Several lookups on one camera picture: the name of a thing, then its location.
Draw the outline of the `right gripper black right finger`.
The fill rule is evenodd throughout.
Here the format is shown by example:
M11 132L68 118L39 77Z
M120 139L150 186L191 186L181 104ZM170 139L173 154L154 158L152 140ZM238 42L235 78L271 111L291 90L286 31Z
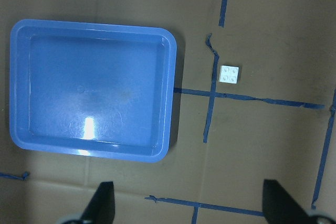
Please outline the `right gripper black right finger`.
M314 223L277 180L265 179L262 190L263 214L268 223Z

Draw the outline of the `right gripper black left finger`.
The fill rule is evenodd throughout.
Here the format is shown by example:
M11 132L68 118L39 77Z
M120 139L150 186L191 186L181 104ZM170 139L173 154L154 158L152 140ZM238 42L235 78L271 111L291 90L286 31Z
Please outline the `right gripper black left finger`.
M83 211L81 223L113 223L115 197L113 182L101 182Z

